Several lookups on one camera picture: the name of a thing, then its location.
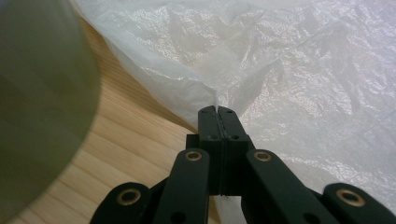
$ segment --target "wooden table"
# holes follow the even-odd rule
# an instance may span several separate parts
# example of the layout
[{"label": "wooden table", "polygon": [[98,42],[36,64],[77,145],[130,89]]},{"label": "wooden table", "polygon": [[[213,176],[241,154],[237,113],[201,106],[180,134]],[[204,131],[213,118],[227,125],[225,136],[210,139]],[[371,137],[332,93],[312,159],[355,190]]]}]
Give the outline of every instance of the wooden table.
[{"label": "wooden table", "polygon": [[[83,29],[101,69],[96,117],[75,158],[52,185],[9,223],[89,223],[111,189],[125,182],[152,187],[169,175],[194,129],[159,105],[120,67],[104,39]],[[219,223],[210,200],[209,223]]]}]

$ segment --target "wood grain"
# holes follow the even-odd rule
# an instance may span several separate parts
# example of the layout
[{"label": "wood grain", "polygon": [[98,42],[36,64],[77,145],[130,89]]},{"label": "wood grain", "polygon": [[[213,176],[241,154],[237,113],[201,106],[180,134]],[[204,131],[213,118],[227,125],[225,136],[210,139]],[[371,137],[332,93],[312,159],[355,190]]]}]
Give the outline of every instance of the wood grain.
[{"label": "wood grain", "polygon": [[[89,223],[109,191],[125,182],[152,187],[169,175],[194,129],[159,105],[123,68],[104,39],[81,24],[101,70],[96,117],[75,158],[52,185],[9,224]],[[209,223],[219,223],[213,200]]]}]

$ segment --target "plastic wrinkle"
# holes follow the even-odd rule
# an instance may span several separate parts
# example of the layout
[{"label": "plastic wrinkle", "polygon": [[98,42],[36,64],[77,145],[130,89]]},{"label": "plastic wrinkle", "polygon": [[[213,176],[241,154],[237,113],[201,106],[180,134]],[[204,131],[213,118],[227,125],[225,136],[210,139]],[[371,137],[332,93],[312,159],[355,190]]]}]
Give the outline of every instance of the plastic wrinkle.
[{"label": "plastic wrinkle", "polygon": [[396,213],[396,2],[273,2],[74,0],[192,125],[230,107],[309,188],[347,182]]}]

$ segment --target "tabletop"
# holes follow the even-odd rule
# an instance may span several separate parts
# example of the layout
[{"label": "tabletop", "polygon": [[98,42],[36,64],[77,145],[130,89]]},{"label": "tabletop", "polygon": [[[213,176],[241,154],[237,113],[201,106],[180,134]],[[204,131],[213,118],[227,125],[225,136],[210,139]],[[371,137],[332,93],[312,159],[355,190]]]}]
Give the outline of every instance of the tabletop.
[{"label": "tabletop", "polygon": [[[117,185],[152,187],[169,176],[186,134],[195,130],[155,101],[81,19],[101,70],[99,106],[83,145],[58,178],[8,224],[89,223]],[[219,223],[210,198],[208,223]]]}]

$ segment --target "white plastic sheet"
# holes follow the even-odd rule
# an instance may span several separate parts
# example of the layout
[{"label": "white plastic sheet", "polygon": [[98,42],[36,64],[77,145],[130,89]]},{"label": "white plastic sheet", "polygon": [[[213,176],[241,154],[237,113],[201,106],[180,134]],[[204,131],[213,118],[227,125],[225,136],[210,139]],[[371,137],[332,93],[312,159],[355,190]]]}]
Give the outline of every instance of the white plastic sheet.
[{"label": "white plastic sheet", "polygon": [[396,212],[396,2],[74,1],[191,124],[230,107],[309,188],[347,182]]}]

